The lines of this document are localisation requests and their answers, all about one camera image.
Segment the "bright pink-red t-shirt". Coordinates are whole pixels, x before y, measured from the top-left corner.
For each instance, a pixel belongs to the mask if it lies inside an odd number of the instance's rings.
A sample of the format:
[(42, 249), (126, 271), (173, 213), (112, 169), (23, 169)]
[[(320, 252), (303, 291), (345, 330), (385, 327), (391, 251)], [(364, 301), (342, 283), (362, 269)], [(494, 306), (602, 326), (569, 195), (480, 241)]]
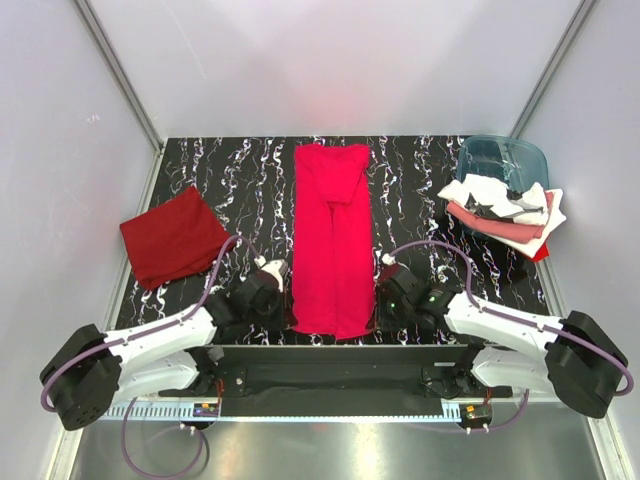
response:
[(338, 340), (367, 333), (373, 314), (370, 149), (295, 149), (293, 315), (300, 333)]

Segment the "dark red t-shirt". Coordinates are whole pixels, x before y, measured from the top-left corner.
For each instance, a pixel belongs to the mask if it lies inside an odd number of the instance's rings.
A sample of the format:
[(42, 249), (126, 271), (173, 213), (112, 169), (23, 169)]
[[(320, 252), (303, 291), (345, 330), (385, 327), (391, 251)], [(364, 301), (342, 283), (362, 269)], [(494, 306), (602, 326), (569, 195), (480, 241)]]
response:
[(120, 224), (132, 273), (145, 290), (209, 269), (230, 234), (198, 189)]

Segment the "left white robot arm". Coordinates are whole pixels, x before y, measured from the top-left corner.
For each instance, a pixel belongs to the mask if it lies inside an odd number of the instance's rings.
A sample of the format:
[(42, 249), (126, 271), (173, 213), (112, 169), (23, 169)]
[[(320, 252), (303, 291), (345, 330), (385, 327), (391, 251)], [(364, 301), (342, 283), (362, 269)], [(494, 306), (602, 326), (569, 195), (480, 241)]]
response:
[(40, 374), (42, 406), (67, 431), (87, 427), (115, 403), (164, 391), (203, 388), (195, 351), (219, 345), (246, 325), (280, 328), (286, 264), (267, 262), (240, 284), (139, 327), (77, 329)]

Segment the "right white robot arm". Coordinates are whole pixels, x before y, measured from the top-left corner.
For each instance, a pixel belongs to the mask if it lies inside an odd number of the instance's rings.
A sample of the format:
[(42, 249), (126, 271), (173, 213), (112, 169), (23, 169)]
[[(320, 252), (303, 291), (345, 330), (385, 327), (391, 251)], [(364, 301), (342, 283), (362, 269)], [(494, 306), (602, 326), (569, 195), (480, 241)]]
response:
[(537, 315), (481, 300), (444, 284), (428, 284), (406, 266), (383, 268), (377, 282), (377, 323), (411, 324), (456, 338), (477, 353), (465, 368), (481, 385), (552, 393), (572, 410), (604, 417), (628, 361), (589, 315)]

